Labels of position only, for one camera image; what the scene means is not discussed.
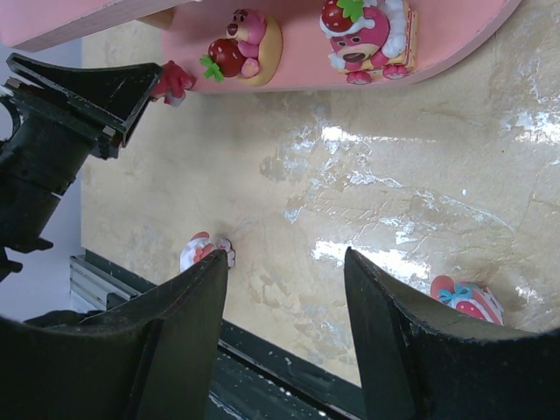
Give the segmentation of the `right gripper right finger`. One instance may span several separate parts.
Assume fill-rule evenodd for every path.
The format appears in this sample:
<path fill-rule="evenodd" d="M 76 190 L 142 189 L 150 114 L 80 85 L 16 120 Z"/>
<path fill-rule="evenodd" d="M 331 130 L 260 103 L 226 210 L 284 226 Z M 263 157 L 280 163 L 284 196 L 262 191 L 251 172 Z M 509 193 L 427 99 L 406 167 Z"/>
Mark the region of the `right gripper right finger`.
<path fill-rule="evenodd" d="M 344 280 L 368 418 L 558 418 L 558 330 L 470 317 L 353 249 Z"/>

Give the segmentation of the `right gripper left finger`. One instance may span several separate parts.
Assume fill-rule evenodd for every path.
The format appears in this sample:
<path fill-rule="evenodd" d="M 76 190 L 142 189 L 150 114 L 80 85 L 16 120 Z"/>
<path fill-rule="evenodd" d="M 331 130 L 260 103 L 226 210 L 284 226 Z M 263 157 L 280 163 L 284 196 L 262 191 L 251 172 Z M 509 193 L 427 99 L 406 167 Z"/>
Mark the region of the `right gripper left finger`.
<path fill-rule="evenodd" d="M 227 288 L 218 250 L 76 325 L 3 319 L 2 418 L 203 418 Z"/>

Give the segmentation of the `pink white toy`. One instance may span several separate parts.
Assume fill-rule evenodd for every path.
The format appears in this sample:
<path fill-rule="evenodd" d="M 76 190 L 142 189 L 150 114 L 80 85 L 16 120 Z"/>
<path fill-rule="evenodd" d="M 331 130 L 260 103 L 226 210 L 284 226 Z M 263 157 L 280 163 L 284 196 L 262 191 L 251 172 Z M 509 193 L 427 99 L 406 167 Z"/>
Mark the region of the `pink white toy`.
<path fill-rule="evenodd" d="M 215 250 L 224 250 L 227 253 L 227 266 L 231 270 L 235 266 L 236 258 L 232 242 L 224 237 L 213 240 L 206 231 L 198 232 L 185 245 L 179 256 L 179 270 L 188 270 Z"/>

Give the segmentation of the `pink pig toy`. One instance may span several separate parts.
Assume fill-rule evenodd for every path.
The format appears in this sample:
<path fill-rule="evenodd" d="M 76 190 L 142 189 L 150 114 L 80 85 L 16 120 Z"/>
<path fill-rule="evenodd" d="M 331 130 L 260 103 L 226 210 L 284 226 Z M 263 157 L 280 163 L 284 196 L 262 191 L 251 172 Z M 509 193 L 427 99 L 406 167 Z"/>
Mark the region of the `pink pig toy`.
<path fill-rule="evenodd" d="M 449 276 L 437 276 L 430 296 L 439 303 L 476 319 L 504 326 L 504 308 L 487 287 L 475 283 L 455 283 Z"/>

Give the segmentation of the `red white strawberry toy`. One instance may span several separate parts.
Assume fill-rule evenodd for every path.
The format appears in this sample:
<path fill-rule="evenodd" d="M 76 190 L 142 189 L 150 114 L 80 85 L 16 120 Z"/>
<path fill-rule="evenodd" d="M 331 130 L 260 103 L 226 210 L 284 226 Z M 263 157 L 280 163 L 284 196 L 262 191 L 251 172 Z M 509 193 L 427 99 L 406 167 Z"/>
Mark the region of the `red white strawberry toy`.
<path fill-rule="evenodd" d="M 319 25 L 348 84 L 398 80 L 416 67 L 418 14 L 407 1 L 327 0 Z"/>

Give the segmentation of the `round pink flower toy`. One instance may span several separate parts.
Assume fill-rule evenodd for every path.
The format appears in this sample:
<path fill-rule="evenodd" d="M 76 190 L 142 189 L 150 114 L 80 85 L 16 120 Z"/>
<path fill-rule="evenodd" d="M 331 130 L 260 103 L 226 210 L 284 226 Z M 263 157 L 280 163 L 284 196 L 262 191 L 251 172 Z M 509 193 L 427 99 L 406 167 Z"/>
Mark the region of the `round pink flower toy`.
<path fill-rule="evenodd" d="M 199 63 L 204 77 L 217 83 L 236 79 L 250 87 L 269 83 L 279 67 L 284 40 L 278 22 L 255 9 L 237 9 L 226 36 L 207 48 Z"/>

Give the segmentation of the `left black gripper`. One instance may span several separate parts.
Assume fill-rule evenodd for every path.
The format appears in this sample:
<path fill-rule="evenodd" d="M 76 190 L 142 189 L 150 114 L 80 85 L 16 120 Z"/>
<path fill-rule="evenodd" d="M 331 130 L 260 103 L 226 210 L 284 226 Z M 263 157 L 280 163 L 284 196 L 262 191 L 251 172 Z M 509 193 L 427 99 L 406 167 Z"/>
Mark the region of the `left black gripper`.
<path fill-rule="evenodd" d="M 22 270 L 7 249 L 21 254 L 48 250 L 41 235 L 61 197 L 89 155 L 107 159 L 110 145 L 128 145 L 163 68 L 155 63 L 106 68 L 56 66 L 13 53 L 15 74 L 53 94 L 80 118 L 49 105 L 39 89 L 10 79 L 1 104 L 12 119 L 1 142 L 1 274 Z"/>

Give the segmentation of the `red pink cake toy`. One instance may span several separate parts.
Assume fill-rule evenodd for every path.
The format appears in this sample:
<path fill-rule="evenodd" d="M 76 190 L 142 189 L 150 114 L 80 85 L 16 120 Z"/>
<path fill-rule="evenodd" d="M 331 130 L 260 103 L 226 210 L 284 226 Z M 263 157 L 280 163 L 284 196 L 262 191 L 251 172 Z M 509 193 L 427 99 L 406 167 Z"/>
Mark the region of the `red pink cake toy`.
<path fill-rule="evenodd" d="M 162 68 L 161 77 L 150 92 L 150 99 L 153 102 L 163 99 L 165 104 L 178 107 L 185 99 L 186 92 L 193 89 L 197 79 L 173 60 L 165 63 Z"/>

